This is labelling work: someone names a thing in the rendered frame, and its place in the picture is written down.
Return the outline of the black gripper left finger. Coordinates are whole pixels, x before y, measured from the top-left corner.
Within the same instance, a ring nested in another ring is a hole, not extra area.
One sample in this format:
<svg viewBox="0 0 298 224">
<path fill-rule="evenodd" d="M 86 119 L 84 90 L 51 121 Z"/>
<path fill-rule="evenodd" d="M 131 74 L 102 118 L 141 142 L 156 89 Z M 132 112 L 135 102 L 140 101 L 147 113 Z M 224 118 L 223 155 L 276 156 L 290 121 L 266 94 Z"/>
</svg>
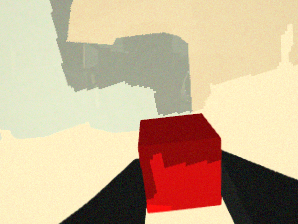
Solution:
<svg viewBox="0 0 298 224">
<path fill-rule="evenodd" d="M 147 201 L 139 158 L 59 224 L 145 224 Z"/>
</svg>

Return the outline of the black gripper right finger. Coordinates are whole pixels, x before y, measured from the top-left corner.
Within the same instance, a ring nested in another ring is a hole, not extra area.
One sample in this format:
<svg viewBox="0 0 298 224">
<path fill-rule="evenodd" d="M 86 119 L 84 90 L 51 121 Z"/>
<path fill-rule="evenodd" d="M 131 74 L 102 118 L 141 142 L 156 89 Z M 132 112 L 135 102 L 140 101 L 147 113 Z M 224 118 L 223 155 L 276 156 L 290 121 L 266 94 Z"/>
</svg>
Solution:
<svg viewBox="0 0 298 224">
<path fill-rule="evenodd" d="M 223 149 L 221 196 L 234 224 L 298 224 L 298 179 Z"/>
</svg>

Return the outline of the red cube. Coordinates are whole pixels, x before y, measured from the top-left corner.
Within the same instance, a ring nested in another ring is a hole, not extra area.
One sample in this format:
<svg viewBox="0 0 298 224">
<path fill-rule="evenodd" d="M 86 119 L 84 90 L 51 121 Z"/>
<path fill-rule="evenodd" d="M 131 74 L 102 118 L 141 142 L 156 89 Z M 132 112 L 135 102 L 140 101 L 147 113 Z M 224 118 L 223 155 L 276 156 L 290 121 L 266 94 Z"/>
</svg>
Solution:
<svg viewBox="0 0 298 224">
<path fill-rule="evenodd" d="M 202 113 L 140 121 L 147 213 L 222 205 L 221 137 Z"/>
</svg>

